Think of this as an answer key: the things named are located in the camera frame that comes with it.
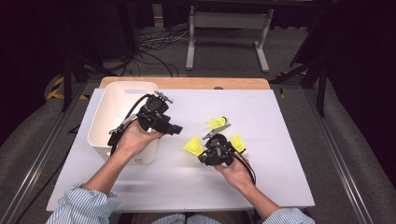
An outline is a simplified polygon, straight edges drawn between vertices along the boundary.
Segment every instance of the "yellow object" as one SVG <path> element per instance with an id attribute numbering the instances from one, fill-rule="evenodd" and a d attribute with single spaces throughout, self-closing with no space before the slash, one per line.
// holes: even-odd
<path id="1" fill-rule="evenodd" d="M 195 135 L 183 148 L 195 156 L 200 156 L 204 152 L 197 135 Z"/>
<path id="2" fill-rule="evenodd" d="M 244 144 L 242 143 L 241 136 L 239 134 L 234 136 L 230 142 L 231 145 L 233 145 L 233 147 L 235 148 L 235 150 L 238 151 L 239 153 L 243 153 L 246 150 Z"/>
<path id="3" fill-rule="evenodd" d="M 224 126 L 227 123 L 227 119 L 224 117 L 212 118 L 207 122 L 207 126 L 210 130 L 217 129 L 218 127 Z"/>

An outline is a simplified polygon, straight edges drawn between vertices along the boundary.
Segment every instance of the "gray floor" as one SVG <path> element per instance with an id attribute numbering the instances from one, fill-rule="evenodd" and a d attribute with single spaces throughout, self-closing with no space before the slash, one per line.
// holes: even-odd
<path id="1" fill-rule="evenodd" d="M 237 35 L 239 31 L 226 31 Z M 162 50 L 152 53 L 177 67 L 181 77 L 258 77 L 273 79 L 279 72 L 290 70 L 289 63 L 307 35 L 305 29 L 270 30 L 264 45 L 264 52 L 270 66 L 270 73 L 264 74 L 259 66 L 252 43 L 259 32 L 243 30 L 238 36 L 230 37 L 218 31 L 203 31 L 196 37 L 194 69 L 185 70 L 188 42 L 184 39 Z M 153 58 L 143 55 L 147 63 L 157 63 Z M 139 64 L 128 65 L 134 76 L 169 77 L 163 65 Z M 91 94 L 99 86 L 100 75 L 90 78 L 84 87 L 84 94 Z M 281 112 L 288 126 L 291 139 L 299 155 L 301 164 L 307 173 L 307 180 L 312 190 L 316 206 L 307 208 L 317 223 L 365 223 L 357 216 L 356 206 L 348 191 L 347 183 L 355 183 L 361 200 L 367 208 L 370 218 L 366 223 L 396 223 L 396 192 L 390 184 L 367 142 L 359 132 L 348 113 L 339 103 L 332 85 L 328 82 L 325 100 L 326 119 L 318 119 L 312 109 L 310 95 L 313 90 L 302 90 L 298 85 L 300 78 L 295 77 L 283 85 L 274 85 Z M 279 93 L 284 89 L 284 97 Z M 89 100 L 78 100 L 71 116 L 60 130 L 55 147 L 47 160 L 46 166 L 37 180 L 26 202 L 30 202 L 50 175 L 61 163 L 67 150 L 73 143 L 74 134 L 67 133 L 78 126 L 84 115 Z M 0 214 L 7 211 L 25 175 L 35 162 L 41 148 L 46 144 L 52 127 L 57 122 L 63 101 L 49 99 L 29 117 L 2 145 L 0 154 Z M 322 131 L 325 122 L 331 131 L 337 150 L 342 155 L 352 180 L 343 181 L 343 173 L 334 163 L 332 147 L 328 136 Z M 53 190 L 56 176 L 39 195 L 32 207 L 23 216 L 20 223 L 44 223 L 50 216 L 45 211 Z M 114 214 L 111 223 L 117 223 L 118 214 Z"/>

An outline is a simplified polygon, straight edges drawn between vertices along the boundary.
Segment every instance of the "white bin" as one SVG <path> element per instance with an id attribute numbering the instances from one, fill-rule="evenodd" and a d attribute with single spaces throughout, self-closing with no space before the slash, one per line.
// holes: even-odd
<path id="1" fill-rule="evenodd" d="M 120 126 L 129 110 L 140 97 L 146 93 L 154 94 L 157 90 L 157 85 L 152 82 L 120 81 L 107 85 L 88 133 L 88 142 L 105 161 L 108 159 L 111 150 L 111 147 L 107 145 L 110 138 L 109 132 Z M 140 102 L 132 114 L 137 113 L 146 101 Z M 142 153 L 134 156 L 128 164 L 149 164 L 154 161 L 157 141 L 152 141 Z"/>

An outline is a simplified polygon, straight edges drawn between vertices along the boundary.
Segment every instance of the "yellow and black tape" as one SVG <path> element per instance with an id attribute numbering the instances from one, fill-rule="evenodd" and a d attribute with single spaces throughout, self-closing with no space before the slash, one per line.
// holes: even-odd
<path id="1" fill-rule="evenodd" d="M 49 92 L 47 99 L 52 99 L 52 98 L 56 98 L 56 99 L 60 99 L 60 100 L 64 99 L 63 94 L 57 93 L 57 91 L 59 90 L 59 87 L 62 85 L 63 82 L 64 82 L 64 75 L 60 74 L 58 79 L 56 80 L 55 84 L 53 85 L 51 91 Z M 91 96 L 84 94 L 84 95 L 80 95 L 79 99 L 80 100 L 89 100 L 89 99 L 91 99 Z"/>

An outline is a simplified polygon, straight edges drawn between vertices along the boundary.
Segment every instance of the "blue striped sleeve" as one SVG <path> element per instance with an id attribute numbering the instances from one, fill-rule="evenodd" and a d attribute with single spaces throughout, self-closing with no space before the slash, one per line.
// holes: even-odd
<path id="1" fill-rule="evenodd" d="M 71 186 L 64 192 L 47 223 L 108 223 L 120 199 L 113 193 L 107 196 L 98 190 L 82 189 L 82 185 Z"/>
<path id="2" fill-rule="evenodd" d="M 288 223 L 288 224 L 314 224 L 315 221 L 304 215 L 297 208 L 280 208 L 271 214 L 263 224 L 278 224 L 278 223 Z"/>

